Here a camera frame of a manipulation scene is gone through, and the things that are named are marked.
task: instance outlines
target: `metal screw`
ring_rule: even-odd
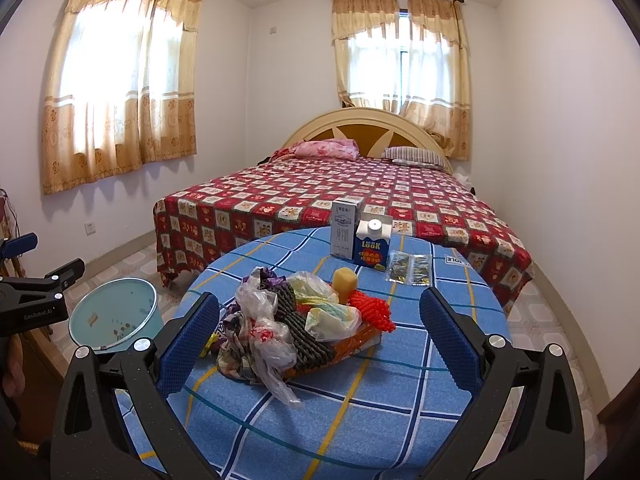
[[[556,357],[560,357],[564,353],[562,347],[557,344],[549,345],[549,351]]]
[[[151,346],[151,341],[147,338],[138,339],[135,343],[133,343],[133,348],[135,348],[138,352],[144,352]]]
[[[496,348],[502,348],[507,344],[504,338],[501,335],[492,335],[489,338],[489,344],[491,346],[495,346]]]
[[[83,359],[89,355],[89,347],[81,346],[78,350],[76,350],[76,357],[78,359]]]

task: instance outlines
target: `knitted fabric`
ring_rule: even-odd
[[[263,280],[260,288],[270,290],[278,295],[278,309],[274,318],[287,325],[291,332],[298,355],[294,369],[296,371],[310,370],[333,361],[335,349],[326,343],[316,341],[305,330],[305,317],[296,310],[296,295],[291,285],[287,282],[269,285]]]
[[[371,326],[383,332],[393,332],[396,329],[391,321],[391,309],[385,300],[354,290],[349,296],[349,304],[357,308],[362,314],[362,320]]]

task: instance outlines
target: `white plastic bag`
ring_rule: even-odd
[[[251,319],[273,319],[278,307],[278,296],[274,292],[258,290],[251,282],[238,285],[236,301],[244,316]]]
[[[296,300],[305,303],[308,298],[324,299],[329,303],[340,303],[338,295],[331,286],[314,273],[300,270],[287,277],[287,283],[296,293]]]
[[[471,191],[473,184],[471,184],[471,177],[461,173],[460,171],[453,174],[456,180],[464,187],[467,191]]]
[[[340,341],[352,337],[358,331],[362,322],[360,311],[353,306],[332,305],[335,307],[329,313],[322,308],[312,308],[306,315],[305,330],[318,341]],[[337,307],[344,309],[338,314]]]
[[[288,370],[298,358],[289,327],[271,319],[260,318],[249,332],[250,342],[265,363],[279,372]]]
[[[278,306],[277,295],[259,290],[259,285],[260,267],[256,267],[236,290],[236,301],[246,323],[251,324],[248,339],[254,357],[252,369],[276,399],[292,408],[302,407],[302,402],[280,375],[298,359],[289,327],[273,319]]]

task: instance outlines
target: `pink pillow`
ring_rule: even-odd
[[[310,140],[303,142],[294,151],[296,158],[343,158],[357,160],[360,150],[353,139]]]

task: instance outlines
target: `blue gripper pad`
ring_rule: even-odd
[[[4,246],[0,244],[0,262],[33,251],[37,245],[38,237],[35,233],[29,233],[28,235],[7,240]]]
[[[420,296],[420,319],[442,356],[456,386],[473,397],[482,387],[480,357],[453,319],[455,314],[444,298],[427,288]]]
[[[209,294],[164,351],[158,365],[156,389],[165,398],[182,389],[200,352],[216,329],[219,318],[218,298]]]

